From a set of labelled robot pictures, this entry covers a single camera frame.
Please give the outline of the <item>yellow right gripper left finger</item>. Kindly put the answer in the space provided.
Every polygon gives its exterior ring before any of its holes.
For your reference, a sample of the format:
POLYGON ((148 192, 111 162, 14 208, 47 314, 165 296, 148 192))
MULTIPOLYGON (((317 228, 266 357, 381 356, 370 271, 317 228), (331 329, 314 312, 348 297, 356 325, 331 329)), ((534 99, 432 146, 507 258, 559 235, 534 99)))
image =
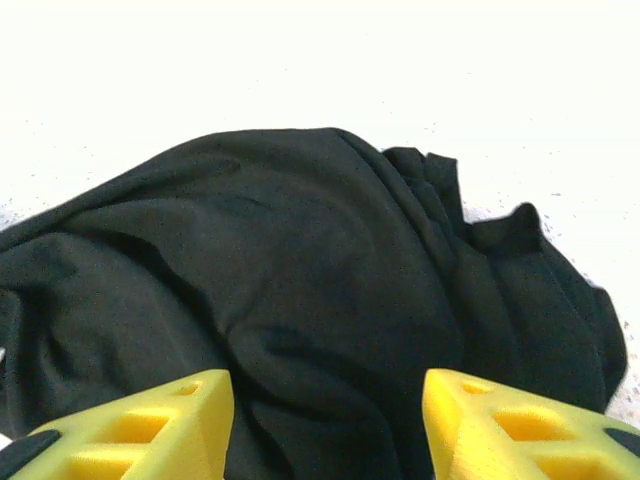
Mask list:
POLYGON ((230 374, 206 370, 50 421, 1 451, 4 479, 221 479, 230 374))

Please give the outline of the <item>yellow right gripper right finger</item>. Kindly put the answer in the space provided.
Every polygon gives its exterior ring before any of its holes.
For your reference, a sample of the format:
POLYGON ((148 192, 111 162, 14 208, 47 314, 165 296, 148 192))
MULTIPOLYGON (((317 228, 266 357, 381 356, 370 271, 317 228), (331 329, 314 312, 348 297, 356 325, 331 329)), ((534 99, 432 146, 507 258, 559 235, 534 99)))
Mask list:
POLYGON ((603 414, 448 369, 424 379, 437 479, 636 479, 638 429, 603 414))

